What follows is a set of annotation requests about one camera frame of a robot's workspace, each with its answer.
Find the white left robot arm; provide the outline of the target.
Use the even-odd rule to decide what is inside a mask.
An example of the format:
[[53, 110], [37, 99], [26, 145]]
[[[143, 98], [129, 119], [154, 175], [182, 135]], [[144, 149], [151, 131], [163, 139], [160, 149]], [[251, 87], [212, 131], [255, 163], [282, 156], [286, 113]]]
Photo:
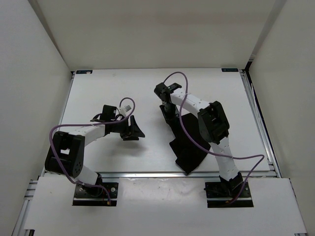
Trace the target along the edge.
[[86, 187], [93, 197], [101, 195], [104, 187], [100, 174], [84, 165], [84, 153], [87, 145], [110, 133], [118, 133], [124, 141], [138, 141], [145, 137], [133, 115], [121, 120], [94, 118], [88, 124], [57, 125], [49, 133], [45, 170], [64, 175], [71, 183]]

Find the black skirt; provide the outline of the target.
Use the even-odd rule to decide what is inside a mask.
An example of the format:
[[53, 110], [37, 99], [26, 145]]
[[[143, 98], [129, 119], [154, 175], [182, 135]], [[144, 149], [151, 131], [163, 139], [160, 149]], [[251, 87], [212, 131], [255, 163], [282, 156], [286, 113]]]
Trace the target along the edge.
[[[182, 116], [183, 125], [188, 134], [204, 149], [209, 150], [210, 144], [206, 142], [199, 133], [198, 120], [191, 114]], [[204, 160], [207, 153], [198, 148], [184, 133], [181, 125], [179, 115], [169, 121], [169, 126], [175, 136], [175, 139], [169, 143], [173, 152], [176, 155], [175, 163], [189, 175], [194, 171]]]

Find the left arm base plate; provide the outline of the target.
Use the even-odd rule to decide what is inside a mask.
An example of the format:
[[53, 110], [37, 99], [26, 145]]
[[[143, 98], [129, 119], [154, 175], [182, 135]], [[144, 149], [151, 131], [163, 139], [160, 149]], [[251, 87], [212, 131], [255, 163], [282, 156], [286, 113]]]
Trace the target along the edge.
[[115, 207], [119, 190], [118, 182], [103, 182], [101, 184], [109, 193], [108, 196], [102, 188], [87, 188], [80, 184], [75, 186], [73, 206]]

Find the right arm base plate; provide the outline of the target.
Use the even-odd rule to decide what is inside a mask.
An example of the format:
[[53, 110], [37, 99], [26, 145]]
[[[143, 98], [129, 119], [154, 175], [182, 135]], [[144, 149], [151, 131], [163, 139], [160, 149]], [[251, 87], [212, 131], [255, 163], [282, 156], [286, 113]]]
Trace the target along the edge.
[[248, 182], [239, 197], [230, 203], [239, 194], [241, 187], [242, 184], [232, 194], [229, 194], [227, 190], [224, 190], [221, 182], [205, 182], [207, 208], [254, 207]]

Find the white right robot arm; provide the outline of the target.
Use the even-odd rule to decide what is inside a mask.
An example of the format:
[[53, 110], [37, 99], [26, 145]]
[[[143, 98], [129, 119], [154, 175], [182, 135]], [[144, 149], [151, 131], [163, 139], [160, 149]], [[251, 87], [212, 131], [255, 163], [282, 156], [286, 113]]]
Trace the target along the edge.
[[154, 93], [162, 101], [160, 109], [175, 136], [170, 146], [177, 156], [177, 165], [190, 174], [212, 150], [223, 195], [236, 195], [243, 178], [232, 158], [228, 139], [230, 125], [221, 103], [187, 94], [177, 83], [169, 86], [160, 83]]

